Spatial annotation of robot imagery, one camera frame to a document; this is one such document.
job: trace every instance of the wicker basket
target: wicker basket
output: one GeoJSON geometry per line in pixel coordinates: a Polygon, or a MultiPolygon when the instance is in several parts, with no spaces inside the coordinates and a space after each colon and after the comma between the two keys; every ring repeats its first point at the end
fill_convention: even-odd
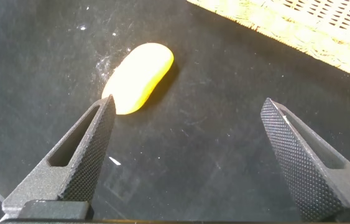
{"type": "Polygon", "coordinates": [[[350,0],[188,0],[350,73],[350,0]]]}

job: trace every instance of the yellow sponge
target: yellow sponge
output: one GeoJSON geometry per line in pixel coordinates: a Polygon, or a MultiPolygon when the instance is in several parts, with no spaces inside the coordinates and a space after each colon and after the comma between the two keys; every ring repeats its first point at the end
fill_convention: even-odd
{"type": "Polygon", "coordinates": [[[117,114],[137,111],[173,63],[173,53],[164,45],[142,44],[115,69],[102,98],[113,95],[117,114]]]}

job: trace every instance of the black tabletop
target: black tabletop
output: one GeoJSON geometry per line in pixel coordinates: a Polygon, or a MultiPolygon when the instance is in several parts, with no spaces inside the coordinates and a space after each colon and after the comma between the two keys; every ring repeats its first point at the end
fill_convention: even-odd
{"type": "Polygon", "coordinates": [[[146,42],[175,62],[117,116],[96,218],[299,220],[260,121],[268,97],[350,160],[350,75],[337,68],[186,1],[0,1],[2,196],[146,42]]]}

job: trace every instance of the yellow object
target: yellow object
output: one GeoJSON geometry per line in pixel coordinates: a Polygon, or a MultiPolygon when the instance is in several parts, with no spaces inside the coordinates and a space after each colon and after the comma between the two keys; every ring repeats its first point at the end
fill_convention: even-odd
{"type": "Polygon", "coordinates": [[[350,0],[188,1],[350,73],[350,0]]]}
{"type": "Polygon", "coordinates": [[[173,53],[164,45],[142,44],[115,69],[102,98],[112,95],[117,114],[137,111],[173,63],[173,53]]]}

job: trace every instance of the textured gripper surface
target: textured gripper surface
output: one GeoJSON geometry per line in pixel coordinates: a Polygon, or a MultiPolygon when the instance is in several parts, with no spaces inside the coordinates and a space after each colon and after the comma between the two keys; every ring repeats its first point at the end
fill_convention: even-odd
{"type": "Polygon", "coordinates": [[[320,221],[341,212],[341,201],[270,99],[260,115],[303,221],[320,221]]]}
{"type": "Polygon", "coordinates": [[[98,111],[91,123],[91,126],[96,125],[96,129],[85,134],[92,137],[85,142],[81,159],[71,168],[70,175],[58,195],[60,200],[90,202],[93,198],[113,126],[114,103],[107,101],[100,106],[100,110],[102,113],[98,111]]]}

